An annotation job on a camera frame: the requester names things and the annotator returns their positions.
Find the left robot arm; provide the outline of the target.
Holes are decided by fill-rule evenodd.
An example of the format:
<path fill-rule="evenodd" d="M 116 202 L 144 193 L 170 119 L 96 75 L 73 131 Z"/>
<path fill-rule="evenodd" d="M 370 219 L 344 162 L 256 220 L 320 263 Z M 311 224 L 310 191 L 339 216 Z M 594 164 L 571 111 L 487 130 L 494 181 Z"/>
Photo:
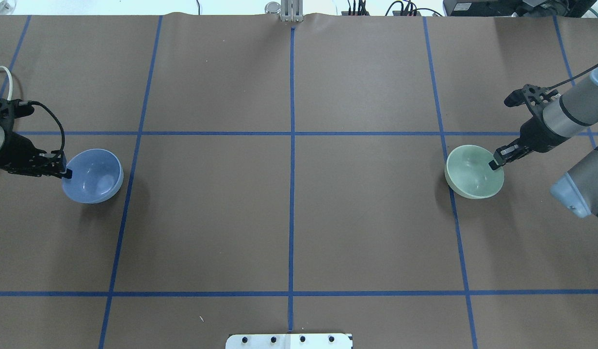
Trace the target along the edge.
<path fill-rule="evenodd" d="M 0 126 L 0 169 L 13 175 L 72 179 L 63 149 L 47 152 L 30 139 Z"/>

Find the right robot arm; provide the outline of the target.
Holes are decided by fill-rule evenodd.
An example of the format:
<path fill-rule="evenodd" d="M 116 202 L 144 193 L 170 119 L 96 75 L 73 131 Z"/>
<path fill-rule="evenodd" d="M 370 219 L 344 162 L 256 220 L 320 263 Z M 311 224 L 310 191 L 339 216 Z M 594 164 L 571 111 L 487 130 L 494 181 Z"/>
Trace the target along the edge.
<path fill-rule="evenodd" d="M 518 139 L 495 151 L 492 170 L 533 152 L 547 153 L 598 123 L 598 64 L 581 78 L 564 94 L 555 86 L 526 84 L 505 98 L 508 108 L 525 105 L 532 116 L 520 127 Z M 550 193 L 577 217 L 598 218 L 598 146 L 565 172 Z"/>

